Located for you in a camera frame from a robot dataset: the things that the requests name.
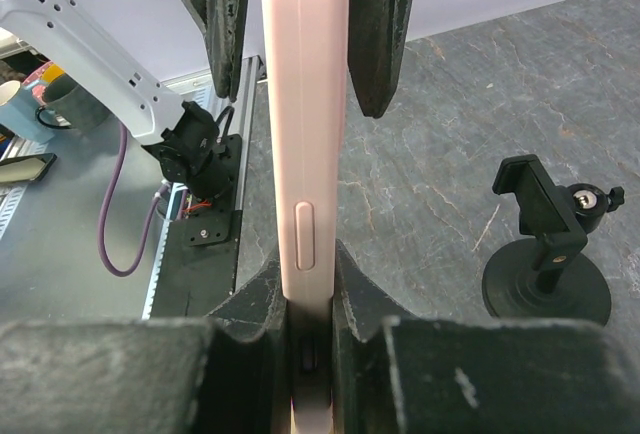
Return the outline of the pink smartphone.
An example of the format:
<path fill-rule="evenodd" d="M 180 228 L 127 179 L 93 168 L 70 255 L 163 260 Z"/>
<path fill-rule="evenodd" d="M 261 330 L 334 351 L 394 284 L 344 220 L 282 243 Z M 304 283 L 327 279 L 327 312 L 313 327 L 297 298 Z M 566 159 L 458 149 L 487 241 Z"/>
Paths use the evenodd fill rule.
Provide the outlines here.
<path fill-rule="evenodd" d="M 349 0 L 262 0 L 282 292 L 299 433 L 332 427 L 331 320 Z"/>

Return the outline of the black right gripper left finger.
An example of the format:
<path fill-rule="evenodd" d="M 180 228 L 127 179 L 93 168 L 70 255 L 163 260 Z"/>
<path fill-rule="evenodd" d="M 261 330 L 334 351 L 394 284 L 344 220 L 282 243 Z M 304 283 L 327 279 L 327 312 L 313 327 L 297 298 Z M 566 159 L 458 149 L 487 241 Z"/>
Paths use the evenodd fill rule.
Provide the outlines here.
<path fill-rule="evenodd" d="M 286 433 L 285 300 L 268 259 L 202 318 L 1 328 L 5 433 Z"/>

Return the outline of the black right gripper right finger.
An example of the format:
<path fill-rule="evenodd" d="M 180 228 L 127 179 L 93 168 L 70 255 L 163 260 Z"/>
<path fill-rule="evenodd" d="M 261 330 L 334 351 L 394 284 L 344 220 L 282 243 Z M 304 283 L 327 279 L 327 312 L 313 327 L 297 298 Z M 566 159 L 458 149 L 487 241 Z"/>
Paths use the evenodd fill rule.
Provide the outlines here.
<path fill-rule="evenodd" d="M 585 321 L 414 316 L 343 244 L 333 297 L 339 433 L 635 433 L 639 372 Z"/>

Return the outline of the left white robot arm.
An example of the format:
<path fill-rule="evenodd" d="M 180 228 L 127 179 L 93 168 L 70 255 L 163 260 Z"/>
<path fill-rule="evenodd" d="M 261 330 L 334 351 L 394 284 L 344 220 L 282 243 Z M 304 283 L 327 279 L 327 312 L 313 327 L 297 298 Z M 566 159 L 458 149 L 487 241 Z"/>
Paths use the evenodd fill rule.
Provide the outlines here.
<path fill-rule="evenodd" d="M 181 0 L 202 32 L 218 96 L 235 100 L 249 0 Z M 398 85 L 412 0 L 262 0 L 276 195 L 336 190 L 344 90 L 382 116 Z M 213 117 L 163 87 L 78 0 L 1 0 L 1 24 L 106 105 L 164 176 L 200 198 L 227 188 Z"/>

